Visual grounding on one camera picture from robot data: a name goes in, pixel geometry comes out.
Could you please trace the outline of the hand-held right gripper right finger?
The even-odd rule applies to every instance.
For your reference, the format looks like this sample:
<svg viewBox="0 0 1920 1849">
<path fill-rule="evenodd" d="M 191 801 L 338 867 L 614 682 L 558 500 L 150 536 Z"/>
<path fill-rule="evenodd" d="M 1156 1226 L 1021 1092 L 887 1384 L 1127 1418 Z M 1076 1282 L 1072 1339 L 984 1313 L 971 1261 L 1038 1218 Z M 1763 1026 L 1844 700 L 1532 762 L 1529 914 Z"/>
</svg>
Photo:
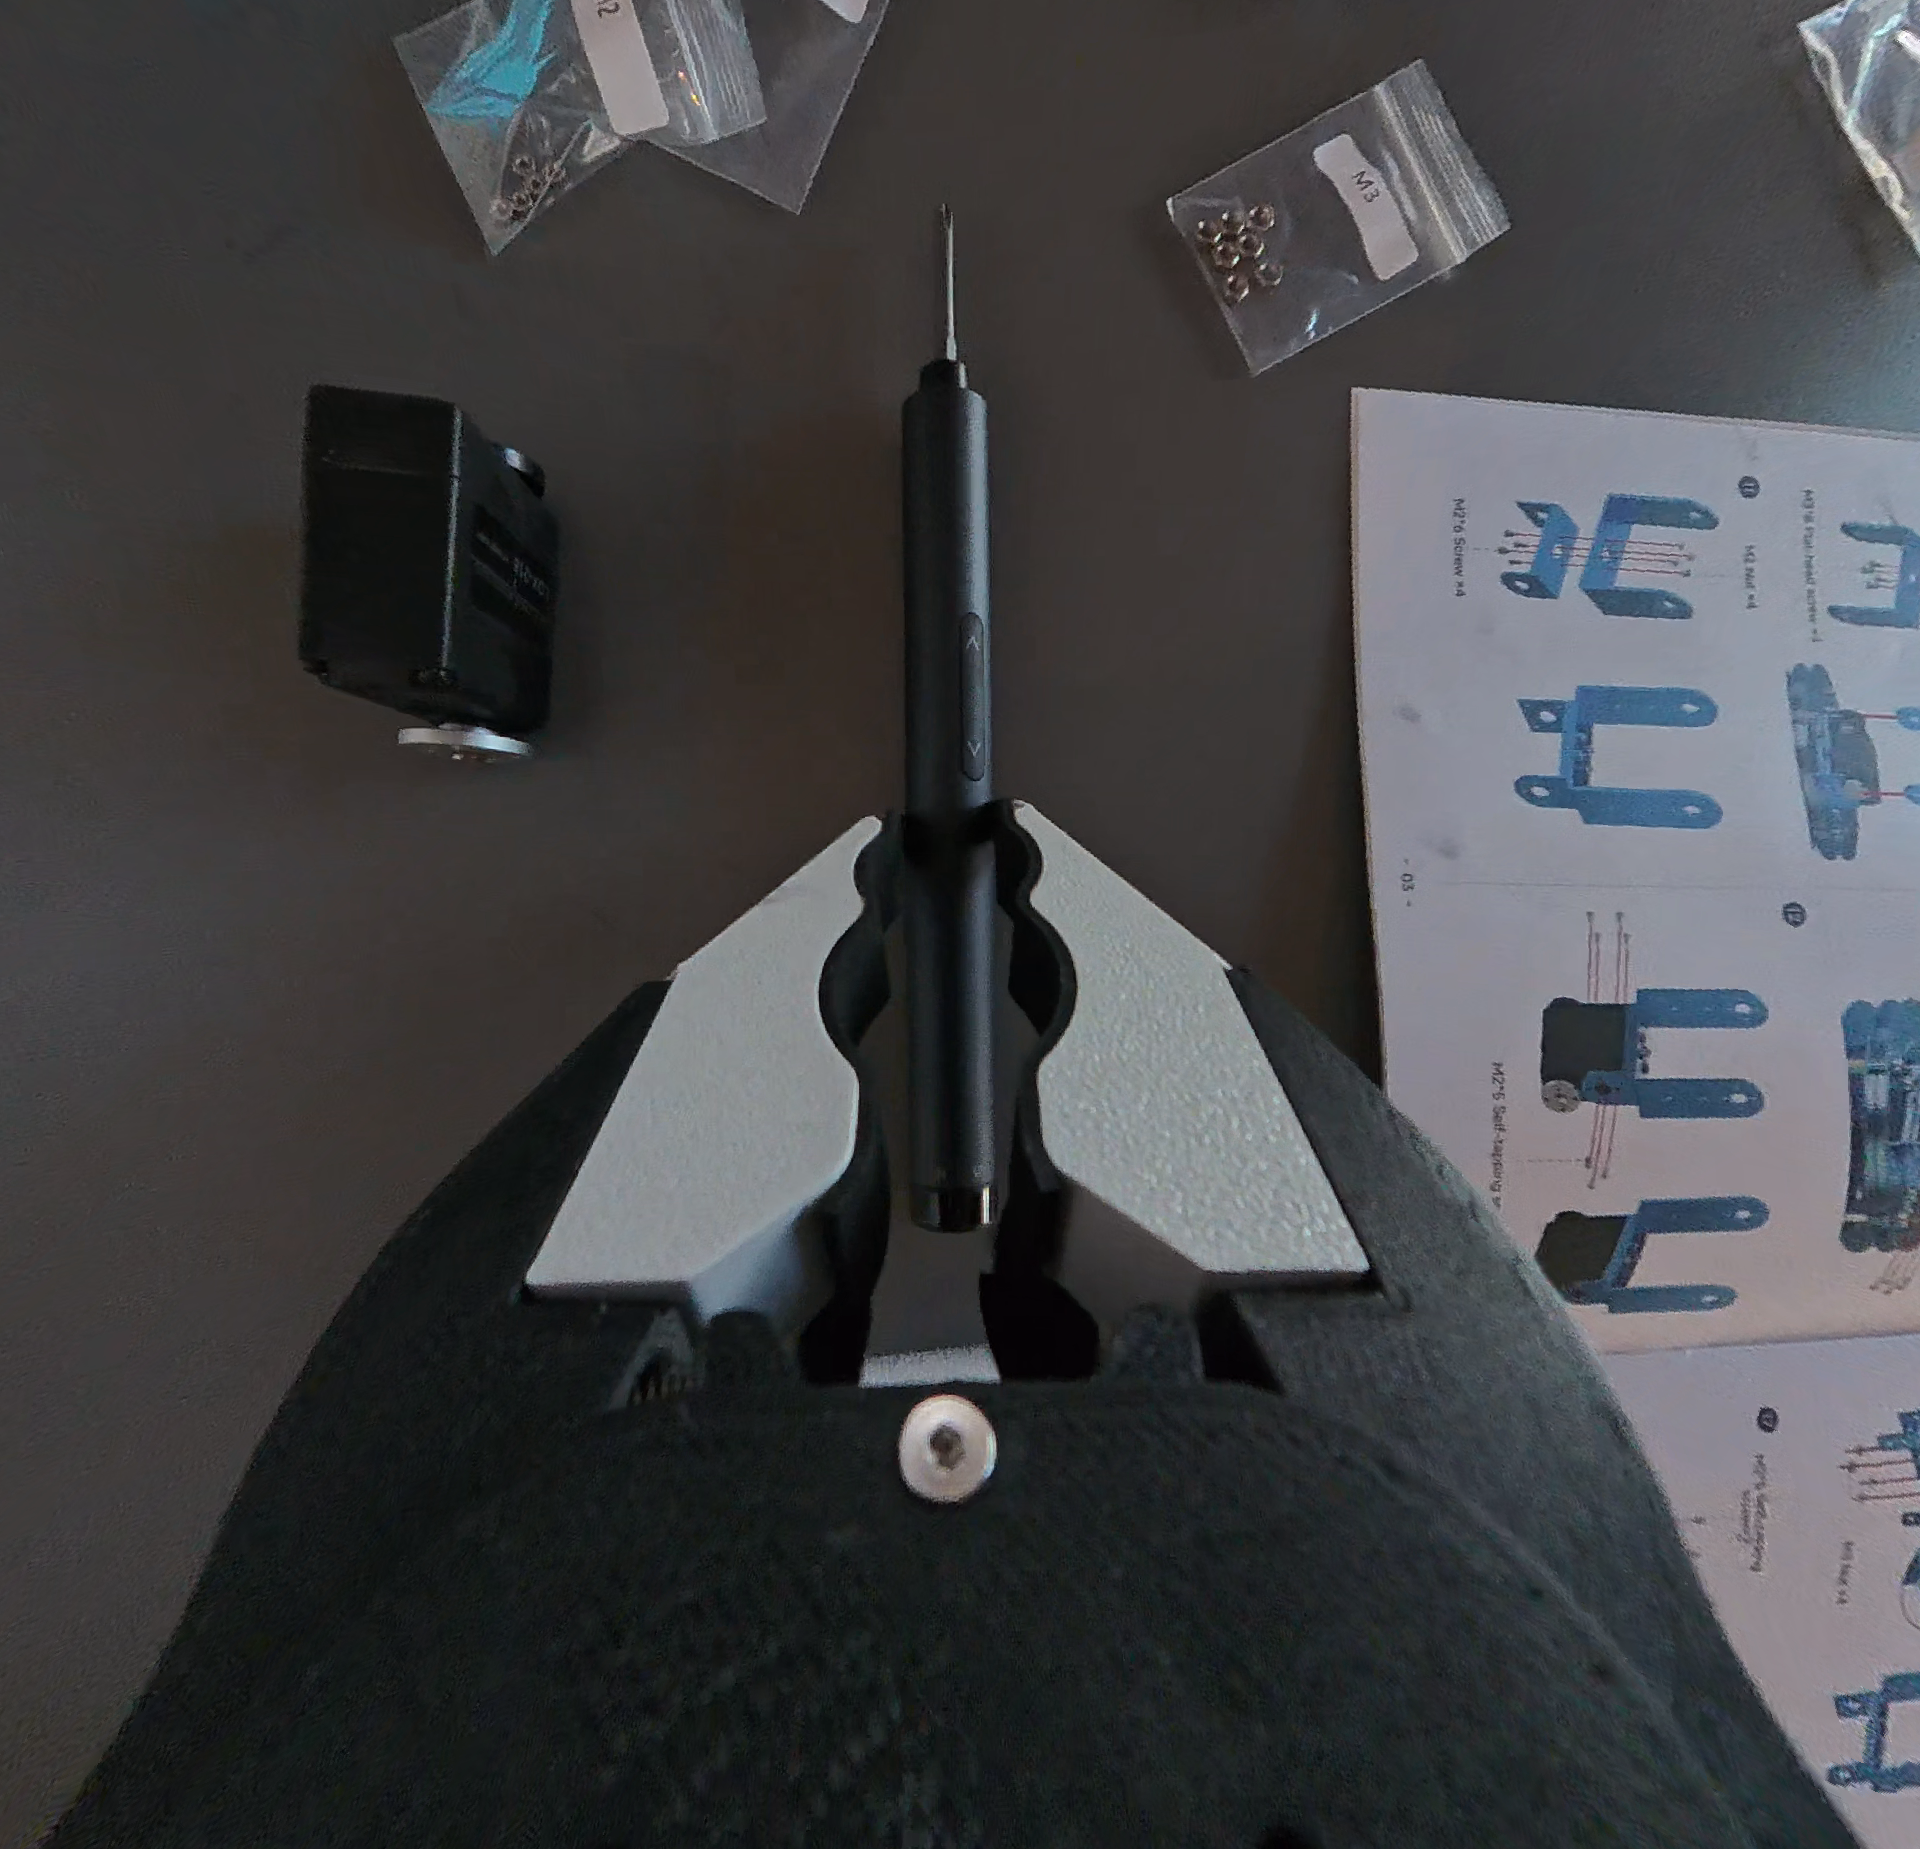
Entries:
<svg viewBox="0 0 1920 1849">
<path fill-rule="evenodd" d="M 1373 1287 L 1233 971 L 1034 807 L 995 807 L 1002 1376 L 1098 1376 L 1135 1313 Z"/>
</svg>

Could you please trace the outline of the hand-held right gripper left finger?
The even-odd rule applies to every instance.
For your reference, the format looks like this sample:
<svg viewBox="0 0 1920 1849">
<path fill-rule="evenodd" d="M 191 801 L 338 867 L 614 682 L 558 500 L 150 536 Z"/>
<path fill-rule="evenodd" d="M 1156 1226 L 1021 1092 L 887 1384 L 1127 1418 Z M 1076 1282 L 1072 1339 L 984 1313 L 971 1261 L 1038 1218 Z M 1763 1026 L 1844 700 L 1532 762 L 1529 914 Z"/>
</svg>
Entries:
<svg viewBox="0 0 1920 1849">
<path fill-rule="evenodd" d="M 857 818 L 676 965 L 525 1292 L 762 1313 L 857 1376 L 907 1169 L 896 818 Z"/>
</svg>

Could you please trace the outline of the black electric screwdriver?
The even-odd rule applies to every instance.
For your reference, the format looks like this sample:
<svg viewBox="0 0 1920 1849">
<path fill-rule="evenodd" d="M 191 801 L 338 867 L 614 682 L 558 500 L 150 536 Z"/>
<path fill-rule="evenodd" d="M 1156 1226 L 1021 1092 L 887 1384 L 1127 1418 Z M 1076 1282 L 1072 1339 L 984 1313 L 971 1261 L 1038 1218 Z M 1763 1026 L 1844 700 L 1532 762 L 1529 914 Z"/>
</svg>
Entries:
<svg viewBox="0 0 1920 1849">
<path fill-rule="evenodd" d="M 956 348 L 939 206 L 939 348 L 902 402 L 907 608 L 907 1194 L 927 1231 L 995 1215 L 995 849 L 990 402 Z"/>
</svg>

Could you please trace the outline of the dark desk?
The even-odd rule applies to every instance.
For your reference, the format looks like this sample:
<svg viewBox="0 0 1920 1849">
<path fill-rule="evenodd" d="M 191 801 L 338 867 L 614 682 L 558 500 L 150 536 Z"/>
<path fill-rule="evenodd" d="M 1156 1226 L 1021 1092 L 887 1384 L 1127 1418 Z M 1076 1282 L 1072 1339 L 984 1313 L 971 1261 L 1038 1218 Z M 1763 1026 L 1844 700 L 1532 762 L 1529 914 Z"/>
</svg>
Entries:
<svg viewBox="0 0 1920 1849">
<path fill-rule="evenodd" d="M 4 1843 L 312 1343 L 640 984 L 902 793 L 896 406 L 993 406 L 995 784 L 1382 1078 L 1352 393 L 1916 425 L 1835 0 L 893 0 L 802 214 L 635 148 L 486 256 L 393 39 L 4 0 Z M 1430 62 L 1510 228 L 1253 375 L 1165 202 Z M 298 660 L 304 398 L 559 513 L 531 762 Z"/>
</svg>

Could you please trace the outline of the white instruction booklet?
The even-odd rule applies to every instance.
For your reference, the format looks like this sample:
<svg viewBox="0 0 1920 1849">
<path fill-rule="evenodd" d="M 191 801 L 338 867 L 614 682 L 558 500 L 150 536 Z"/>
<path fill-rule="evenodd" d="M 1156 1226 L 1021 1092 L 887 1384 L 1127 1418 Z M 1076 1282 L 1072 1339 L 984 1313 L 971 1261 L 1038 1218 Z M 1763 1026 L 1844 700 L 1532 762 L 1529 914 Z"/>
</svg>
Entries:
<svg viewBox="0 0 1920 1849">
<path fill-rule="evenodd" d="M 1916 1843 L 1920 444 L 1359 387 L 1352 466 L 1384 1092 Z"/>
</svg>

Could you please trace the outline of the black servo motor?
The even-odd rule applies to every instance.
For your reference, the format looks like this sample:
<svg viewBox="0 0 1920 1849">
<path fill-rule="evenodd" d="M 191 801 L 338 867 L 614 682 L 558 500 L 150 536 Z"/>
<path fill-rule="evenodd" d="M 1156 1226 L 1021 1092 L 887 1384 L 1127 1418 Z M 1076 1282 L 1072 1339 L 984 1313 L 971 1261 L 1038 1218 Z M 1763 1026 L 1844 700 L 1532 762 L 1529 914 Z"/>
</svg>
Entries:
<svg viewBox="0 0 1920 1849">
<path fill-rule="evenodd" d="M 531 760 L 551 710 L 559 532 L 544 469 L 439 398 L 315 383 L 304 415 L 304 666 L 398 747 Z"/>
</svg>

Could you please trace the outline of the plastic bag of tiny nuts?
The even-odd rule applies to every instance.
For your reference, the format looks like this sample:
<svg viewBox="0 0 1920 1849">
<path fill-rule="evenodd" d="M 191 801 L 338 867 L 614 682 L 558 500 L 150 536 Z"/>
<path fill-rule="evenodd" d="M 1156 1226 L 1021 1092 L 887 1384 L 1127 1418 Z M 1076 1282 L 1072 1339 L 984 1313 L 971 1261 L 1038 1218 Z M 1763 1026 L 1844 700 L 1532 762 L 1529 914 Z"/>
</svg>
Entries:
<svg viewBox="0 0 1920 1849">
<path fill-rule="evenodd" d="M 742 0 L 468 0 L 398 62 L 494 256 L 635 140 L 762 119 Z"/>
</svg>

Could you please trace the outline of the plastic bag of small screws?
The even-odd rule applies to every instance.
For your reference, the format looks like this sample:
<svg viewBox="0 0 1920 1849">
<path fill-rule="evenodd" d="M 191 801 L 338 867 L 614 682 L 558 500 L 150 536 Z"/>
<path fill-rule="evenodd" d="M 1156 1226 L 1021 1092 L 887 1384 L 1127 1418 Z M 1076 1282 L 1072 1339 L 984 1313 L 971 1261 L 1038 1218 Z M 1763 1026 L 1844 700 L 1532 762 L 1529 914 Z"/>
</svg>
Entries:
<svg viewBox="0 0 1920 1849">
<path fill-rule="evenodd" d="M 754 199 L 802 209 L 887 0 L 733 0 L 754 53 L 759 126 L 717 140 L 660 136 Z"/>
</svg>

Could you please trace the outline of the clear plastic bag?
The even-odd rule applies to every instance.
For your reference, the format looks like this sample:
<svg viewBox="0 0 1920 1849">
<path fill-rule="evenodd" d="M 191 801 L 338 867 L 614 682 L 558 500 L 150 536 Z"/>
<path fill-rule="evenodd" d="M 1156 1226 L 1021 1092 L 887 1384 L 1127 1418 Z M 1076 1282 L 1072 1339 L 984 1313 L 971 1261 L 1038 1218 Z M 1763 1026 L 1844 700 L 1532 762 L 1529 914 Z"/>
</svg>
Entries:
<svg viewBox="0 0 1920 1849">
<path fill-rule="evenodd" d="M 1799 39 L 1868 185 L 1920 244 L 1920 0 L 1837 0 Z"/>
</svg>

